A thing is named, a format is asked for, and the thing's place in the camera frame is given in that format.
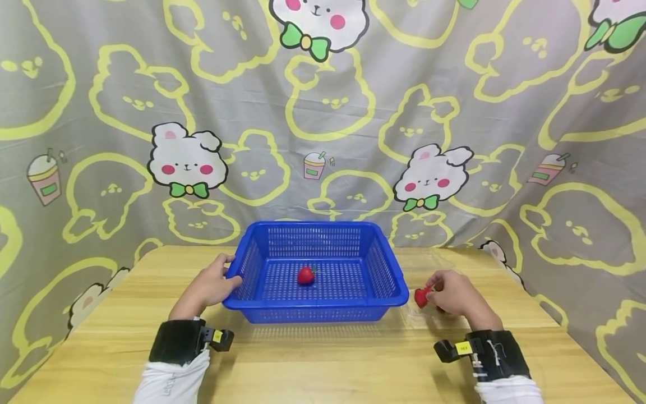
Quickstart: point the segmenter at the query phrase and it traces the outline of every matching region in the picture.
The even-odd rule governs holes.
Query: bubble tea illustration
[[[61,177],[51,149],[32,160],[27,168],[27,178],[43,206],[61,196]]]
[[[325,152],[309,153],[303,160],[303,176],[308,180],[320,180],[325,168]]]
[[[570,153],[548,154],[534,171],[532,178],[528,179],[527,182],[535,182],[544,186],[549,185],[563,171],[566,166],[565,159],[569,156]]]

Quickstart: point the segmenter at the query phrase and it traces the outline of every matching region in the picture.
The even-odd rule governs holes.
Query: white sleeve
[[[481,382],[475,391],[486,404],[543,404],[541,389],[525,376]]]
[[[209,367],[209,350],[184,366],[148,362],[134,404],[195,404],[198,390]]]

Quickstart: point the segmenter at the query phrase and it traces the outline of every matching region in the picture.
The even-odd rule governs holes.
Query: table surface
[[[234,248],[164,246],[142,258],[11,401],[130,403],[159,324],[198,271]],[[449,267],[471,278],[518,340],[547,403],[632,403],[613,380],[479,250],[399,248],[406,283]],[[479,403],[469,361],[443,364],[440,339],[464,337],[464,319],[419,313],[411,301],[378,323],[253,325],[222,305],[203,318],[234,330],[211,354],[200,403]]]

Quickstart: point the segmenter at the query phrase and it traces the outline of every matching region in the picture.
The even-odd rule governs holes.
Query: black wrist band
[[[506,330],[470,332],[465,341],[455,346],[442,340],[435,344],[434,349],[444,363],[469,356],[474,377],[478,381],[493,381],[511,376],[532,378],[520,346],[512,333]]]
[[[206,327],[206,321],[171,320],[160,325],[152,344],[149,362],[186,365],[209,344],[217,352],[228,351],[234,333]]]

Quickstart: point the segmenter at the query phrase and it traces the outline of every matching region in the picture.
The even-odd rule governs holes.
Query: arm
[[[156,344],[164,344],[160,342],[162,341],[160,334],[164,326],[193,322],[196,327],[203,325],[204,322],[200,320],[200,316],[204,310],[208,306],[222,302],[241,285],[240,277],[224,279],[227,271],[224,265],[233,259],[233,256],[220,254],[211,265],[198,274],[172,308],[168,321],[160,327]],[[156,357],[168,356],[173,348],[181,344],[176,337],[167,338],[165,341],[170,342],[168,349],[153,349]],[[149,361],[143,371],[141,384],[134,395],[134,404],[197,403],[198,391],[209,367],[209,349],[203,345],[199,353],[193,355],[194,358],[182,365],[164,360]]]
[[[469,278],[455,271],[438,271],[426,285],[434,289],[427,295],[429,302],[446,312],[466,318],[472,331],[467,334],[467,339],[478,338],[483,345],[491,345],[491,350],[484,347],[487,354],[469,355],[474,377],[479,380],[475,391],[480,398],[486,404],[543,404],[541,390],[529,376],[520,346],[510,332],[505,332],[502,320]],[[506,348],[497,349],[494,345],[500,345],[499,341],[503,342],[503,346],[506,344]],[[500,377],[502,369],[512,375]]]

